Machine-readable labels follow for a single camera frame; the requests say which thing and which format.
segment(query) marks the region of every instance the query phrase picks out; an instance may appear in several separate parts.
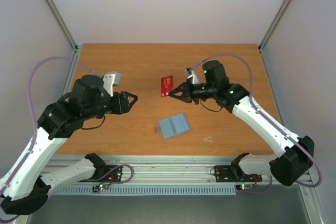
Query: small white object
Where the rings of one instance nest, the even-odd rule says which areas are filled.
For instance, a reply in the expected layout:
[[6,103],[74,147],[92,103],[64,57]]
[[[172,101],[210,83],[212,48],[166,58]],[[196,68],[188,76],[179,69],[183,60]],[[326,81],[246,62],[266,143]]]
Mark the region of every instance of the small white object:
[[113,96],[113,87],[120,84],[121,73],[116,71],[108,72],[104,75],[103,81],[103,87],[106,89],[110,96]]
[[204,138],[203,140],[204,140],[204,141],[208,141],[208,142],[212,142],[212,143],[213,143],[213,141],[212,141],[212,136],[208,136],[208,137]]
[[191,78],[191,83],[192,84],[197,84],[199,83],[199,80],[198,80],[198,77],[197,77],[197,74],[195,73],[194,70],[184,70],[185,74],[187,75],[187,79]]

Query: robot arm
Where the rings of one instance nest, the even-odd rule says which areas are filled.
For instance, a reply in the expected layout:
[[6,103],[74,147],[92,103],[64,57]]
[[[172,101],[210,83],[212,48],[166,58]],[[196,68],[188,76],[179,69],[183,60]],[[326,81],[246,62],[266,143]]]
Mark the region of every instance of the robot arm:
[[263,174],[273,175],[283,185],[292,185],[312,166],[312,162],[289,138],[294,139],[312,156],[313,140],[308,136],[300,138],[286,129],[257,104],[254,98],[250,98],[245,88],[239,84],[229,83],[224,67],[218,61],[204,63],[203,71],[205,83],[199,83],[194,70],[187,69],[187,81],[169,95],[183,102],[195,102],[195,104],[200,100],[215,99],[219,106],[246,122],[272,148],[274,155],[254,156],[243,153],[234,159],[232,172],[237,180],[243,174]]
[[[109,72],[103,78],[86,75],[78,79],[71,92],[46,107],[37,120],[34,148],[30,140],[10,171],[0,179],[4,200],[2,209],[7,214],[29,215],[38,210],[53,193],[80,180],[99,178],[105,162],[96,154],[88,154],[78,163],[54,173],[41,174],[55,151],[82,128],[84,121],[103,118],[106,114],[124,114],[131,110],[138,97],[128,92],[113,92],[121,75]],[[28,155],[23,164],[21,161]],[[6,184],[10,175],[12,181]]]

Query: gray floor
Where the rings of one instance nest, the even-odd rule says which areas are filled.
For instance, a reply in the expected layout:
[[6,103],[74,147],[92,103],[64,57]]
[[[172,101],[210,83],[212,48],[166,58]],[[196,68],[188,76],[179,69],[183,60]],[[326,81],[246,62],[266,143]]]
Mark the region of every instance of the gray floor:
[[297,186],[264,195],[53,196],[29,224],[301,224],[309,223]]

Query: light blue plastic card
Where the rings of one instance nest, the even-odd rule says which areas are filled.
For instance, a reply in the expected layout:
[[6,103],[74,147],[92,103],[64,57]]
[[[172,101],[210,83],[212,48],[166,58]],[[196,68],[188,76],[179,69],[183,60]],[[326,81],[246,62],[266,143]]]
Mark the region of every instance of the light blue plastic card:
[[158,121],[163,139],[179,135],[190,130],[183,113]]

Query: wooden table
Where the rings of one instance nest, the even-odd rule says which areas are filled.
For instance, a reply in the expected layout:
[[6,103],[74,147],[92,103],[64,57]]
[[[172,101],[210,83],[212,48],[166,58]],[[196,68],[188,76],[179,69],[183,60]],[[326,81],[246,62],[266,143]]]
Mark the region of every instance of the wooden table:
[[[238,155],[242,152],[271,154],[272,150],[247,124],[225,109],[215,113],[200,104],[187,104],[170,97],[161,97],[161,78],[174,76],[174,87],[186,80],[184,70],[200,60],[221,52],[245,58],[254,73],[254,97],[277,118],[275,105],[256,45],[219,44],[84,44],[79,61],[105,74],[122,73],[116,91],[128,91],[139,97],[131,112],[108,115],[103,126],[91,131],[76,131],[58,154],[124,154],[124,155]],[[217,58],[224,64],[232,83],[249,89],[246,67],[231,57]],[[196,73],[204,80],[202,67]],[[77,67],[74,79],[85,70]],[[212,109],[214,101],[205,104]],[[185,113],[191,131],[166,140],[156,133],[158,120]],[[92,119],[85,127],[98,125]],[[211,137],[212,142],[204,139]]]

